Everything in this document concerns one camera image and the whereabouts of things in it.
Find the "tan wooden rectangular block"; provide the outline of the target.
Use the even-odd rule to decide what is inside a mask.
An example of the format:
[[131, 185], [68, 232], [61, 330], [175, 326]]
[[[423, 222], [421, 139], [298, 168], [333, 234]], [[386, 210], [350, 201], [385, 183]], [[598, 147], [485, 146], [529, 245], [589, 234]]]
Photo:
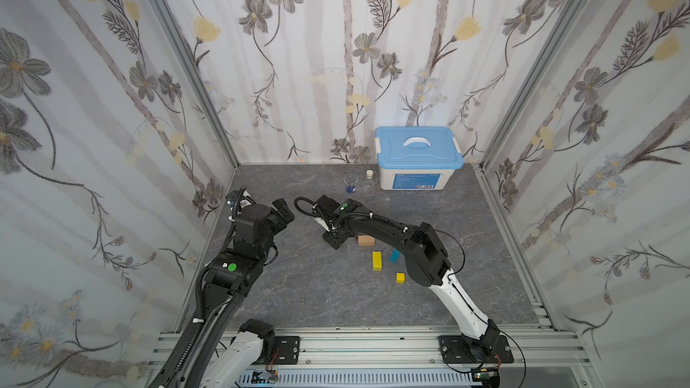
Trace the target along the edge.
[[370, 235], [360, 235], [358, 237], [359, 247], [372, 247], [376, 244], [376, 239]]

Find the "yellow rectangular block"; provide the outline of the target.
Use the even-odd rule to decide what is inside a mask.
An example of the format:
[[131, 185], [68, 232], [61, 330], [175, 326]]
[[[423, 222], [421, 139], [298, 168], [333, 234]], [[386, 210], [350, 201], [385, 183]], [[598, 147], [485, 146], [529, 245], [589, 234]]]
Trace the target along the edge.
[[380, 251], [373, 251], [372, 257], [372, 269], [373, 271], [382, 271], [383, 269], [383, 259], [382, 253]]

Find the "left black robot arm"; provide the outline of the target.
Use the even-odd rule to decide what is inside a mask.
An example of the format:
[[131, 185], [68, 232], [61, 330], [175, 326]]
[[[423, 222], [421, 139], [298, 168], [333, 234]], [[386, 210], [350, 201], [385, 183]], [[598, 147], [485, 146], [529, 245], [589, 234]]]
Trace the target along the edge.
[[294, 221], [285, 199], [269, 206], [242, 187], [226, 197], [230, 230], [193, 284], [195, 310], [151, 387], [200, 387], [226, 326], [269, 263], [274, 238]]

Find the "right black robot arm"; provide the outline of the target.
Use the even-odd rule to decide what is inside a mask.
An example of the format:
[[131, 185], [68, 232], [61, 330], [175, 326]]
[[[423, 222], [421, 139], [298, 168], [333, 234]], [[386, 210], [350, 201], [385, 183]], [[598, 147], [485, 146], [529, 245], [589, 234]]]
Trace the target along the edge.
[[453, 316], [459, 330], [460, 353], [471, 363], [513, 363], [508, 335], [474, 303], [456, 278], [440, 231], [422, 222], [418, 226], [377, 214], [359, 201], [339, 203], [325, 195], [316, 201], [294, 200], [303, 215], [316, 219], [325, 229], [323, 240], [339, 249], [346, 240], [368, 235], [401, 253], [408, 277], [429, 288]]

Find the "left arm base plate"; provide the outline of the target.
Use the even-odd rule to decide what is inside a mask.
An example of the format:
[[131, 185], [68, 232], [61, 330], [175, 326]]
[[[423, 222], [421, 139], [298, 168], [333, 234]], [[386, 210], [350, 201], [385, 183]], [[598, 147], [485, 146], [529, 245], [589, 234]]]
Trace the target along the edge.
[[278, 336], [262, 341], [262, 352], [255, 365], [278, 366], [296, 365], [300, 353], [299, 336]]

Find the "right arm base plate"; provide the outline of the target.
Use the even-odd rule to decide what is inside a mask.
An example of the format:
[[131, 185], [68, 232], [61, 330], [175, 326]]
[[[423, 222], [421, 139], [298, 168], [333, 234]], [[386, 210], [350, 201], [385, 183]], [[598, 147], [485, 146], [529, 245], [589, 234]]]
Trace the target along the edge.
[[498, 366], [515, 362], [512, 348], [503, 335], [493, 345], [465, 335], [438, 336], [438, 346], [445, 364]]

